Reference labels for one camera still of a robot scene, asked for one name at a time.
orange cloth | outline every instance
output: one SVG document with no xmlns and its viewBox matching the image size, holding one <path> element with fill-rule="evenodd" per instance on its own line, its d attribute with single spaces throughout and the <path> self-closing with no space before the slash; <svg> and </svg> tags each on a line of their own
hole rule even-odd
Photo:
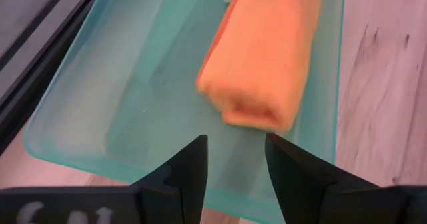
<svg viewBox="0 0 427 224">
<path fill-rule="evenodd" d="M 196 84 L 226 123 L 290 130 L 321 6 L 322 0 L 232 0 Z"/>
</svg>

glass surface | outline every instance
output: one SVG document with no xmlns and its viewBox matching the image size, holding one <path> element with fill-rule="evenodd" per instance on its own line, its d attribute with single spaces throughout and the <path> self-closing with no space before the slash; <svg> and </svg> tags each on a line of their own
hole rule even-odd
<svg viewBox="0 0 427 224">
<path fill-rule="evenodd" d="M 97 0 L 26 131 L 28 152 L 131 183 L 208 134 L 205 204 L 283 223 L 265 133 L 224 124 L 195 90 L 226 7 L 224 0 Z M 324 0 L 304 100 L 286 136 L 332 163 L 342 9 L 343 0 Z"/>
</svg>

wood grain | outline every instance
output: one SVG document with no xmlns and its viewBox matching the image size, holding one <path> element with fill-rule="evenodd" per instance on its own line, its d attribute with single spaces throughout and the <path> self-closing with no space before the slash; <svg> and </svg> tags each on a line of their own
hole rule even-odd
<svg viewBox="0 0 427 224">
<path fill-rule="evenodd" d="M 427 91 L 420 85 L 426 7 L 426 0 L 346 0 L 337 164 L 378 185 L 400 182 L 410 142 L 425 149 L 412 136 L 427 128 L 414 120 L 426 115 L 416 104 L 427 106 L 416 94 Z"/>
<path fill-rule="evenodd" d="M 427 185 L 427 49 L 421 68 L 399 184 Z"/>
</svg>

rolled towel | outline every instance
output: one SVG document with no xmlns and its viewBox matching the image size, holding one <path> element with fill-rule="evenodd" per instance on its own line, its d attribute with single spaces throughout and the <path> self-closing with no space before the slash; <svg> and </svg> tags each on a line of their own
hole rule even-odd
<svg viewBox="0 0 427 224">
<path fill-rule="evenodd" d="M 291 129 L 321 6 L 322 0 L 232 0 L 196 82 L 226 123 Z"/>
</svg>

wooden floor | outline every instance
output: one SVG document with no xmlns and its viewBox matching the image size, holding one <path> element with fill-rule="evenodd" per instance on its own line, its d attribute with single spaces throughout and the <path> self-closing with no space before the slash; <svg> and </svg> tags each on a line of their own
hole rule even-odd
<svg viewBox="0 0 427 224">
<path fill-rule="evenodd" d="M 378 185 L 427 184 L 427 2 L 346 0 L 337 165 Z M 123 185 L 30 157 L 20 133 L 0 187 Z M 204 210 L 203 223 L 249 223 Z"/>
</svg>

